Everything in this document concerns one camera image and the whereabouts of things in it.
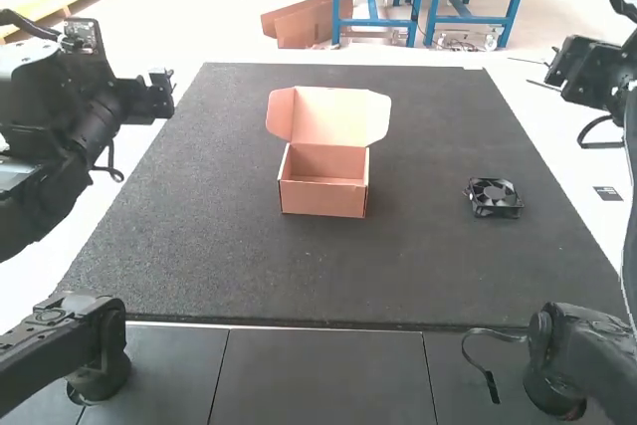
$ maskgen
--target floor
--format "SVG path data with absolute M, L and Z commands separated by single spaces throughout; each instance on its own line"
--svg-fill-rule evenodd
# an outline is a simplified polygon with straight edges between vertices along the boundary
M 424 51 L 421 36 L 419 48 L 413 50 L 382 42 L 354 42 L 339 51 L 279 51 L 275 41 L 262 34 L 259 15 L 295 1 L 299 0 L 99 0 L 80 7 L 84 8 L 81 15 L 100 20 L 108 57 L 119 76 L 167 66 L 175 70 L 177 100 L 203 61 L 486 68 L 600 247 L 619 268 L 632 196 L 623 151 L 580 150 L 575 138 L 598 113 L 568 105 L 557 93 L 527 83 L 526 79 L 541 80 L 542 65 L 511 60 L 550 59 L 550 47 L 573 33 L 622 42 L 634 26 L 614 14 L 607 0 L 523 0 L 509 48 L 492 54 Z M 506 9 L 506 3 L 472 0 L 471 7 L 475 13 L 489 14 L 495 7 Z M 404 9 L 385 15 L 400 16 Z M 355 15 L 363 16 L 365 10 L 358 4 Z M 425 16 L 422 12 L 421 25 Z M 130 173 L 160 128 L 160 122 L 123 128 L 116 142 L 117 167 Z M 613 127 L 595 134 L 609 139 L 620 136 Z M 45 240 L 0 267 L 0 330 L 27 315 L 34 303 L 53 290 L 106 213 L 120 185 L 107 175 L 96 175 L 95 181 L 70 217 Z M 601 201 L 593 186 L 615 187 L 624 202 Z

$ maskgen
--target cardboard box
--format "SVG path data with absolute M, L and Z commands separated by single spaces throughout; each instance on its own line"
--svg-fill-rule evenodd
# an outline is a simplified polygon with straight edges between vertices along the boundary
M 369 90 L 274 90 L 266 128 L 288 144 L 279 169 L 284 213 L 363 218 L 368 145 L 389 128 L 391 99 Z
M 263 33 L 280 49 L 307 49 L 331 39 L 332 0 L 304 0 L 261 16 Z M 354 0 L 340 0 L 340 18 L 351 19 Z

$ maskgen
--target black rubber mat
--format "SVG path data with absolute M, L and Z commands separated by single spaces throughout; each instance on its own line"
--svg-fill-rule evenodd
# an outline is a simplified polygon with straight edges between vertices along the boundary
M 487 382 L 461 353 L 462 336 L 425 332 L 425 345 L 438 425 L 556 425 L 557 421 L 539 411 L 527 397 L 522 383 L 529 363 L 527 344 L 511 344 L 490 337 L 473 336 L 467 351 L 491 370 L 500 403 L 494 403 Z M 588 400 L 579 425 L 611 425 L 597 404 Z
M 210 425 L 435 425 L 422 334 L 234 329 Z
M 392 98 L 368 217 L 284 216 L 268 94 Z M 470 176 L 506 177 L 520 220 L 476 219 Z M 60 289 L 134 316 L 246 323 L 526 325 L 546 301 L 625 316 L 618 278 L 484 71 L 205 65 Z

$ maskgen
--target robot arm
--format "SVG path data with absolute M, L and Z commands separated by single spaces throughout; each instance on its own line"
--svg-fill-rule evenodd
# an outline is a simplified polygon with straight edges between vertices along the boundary
M 610 0 L 637 22 L 637 9 Z M 545 81 L 568 102 L 606 110 L 624 128 L 631 175 L 637 171 L 637 31 L 622 46 L 583 37 L 566 39 Z M 630 324 L 597 311 L 548 303 L 531 318 L 524 386 L 545 413 L 572 421 L 594 399 L 617 425 L 637 417 L 637 183 L 624 243 L 621 283 Z
M 36 38 L 0 46 L 0 262 L 44 238 L 92 184 L 91 171 L 114 168 L 113 139 L 123 124 L 152 124 L 174 114 L 172 72 L 118 79 L 100 25 L 71 18 L 65 32 L 38 27 L 9 10 Z M 109 149 L 108 165 L 96 166 Z M 0 417 L 60 377 L 74 400 L 100 401 L 125 384 L 125 309 L 115 298 L 65 294 L 0 335 Z
M 11 11 L 39 38 L 0 47 L 0 262 L 44 238 L 92 184 L 90 171 L 123 176 L 112 164 L 122 124 L 151 124 L 174 114 L 171 72 L 118 79 L 106 59 L 100 25 L 71 18 L 65 33 L 37 27 Z M 109 165 L 96 166 L 105 149 Z
M 130 374 L 125 309 L 108 296 L 64 294 L 0 335 L 0 417 L 60 377 L 74 400 L 115 395 Z

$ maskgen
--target computer fan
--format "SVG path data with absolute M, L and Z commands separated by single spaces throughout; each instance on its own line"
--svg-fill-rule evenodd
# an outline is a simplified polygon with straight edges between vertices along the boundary
M 511 181 L 497 178 L 470 178 L 466 190 L 474 216 L 518 219 L 525 205 Z

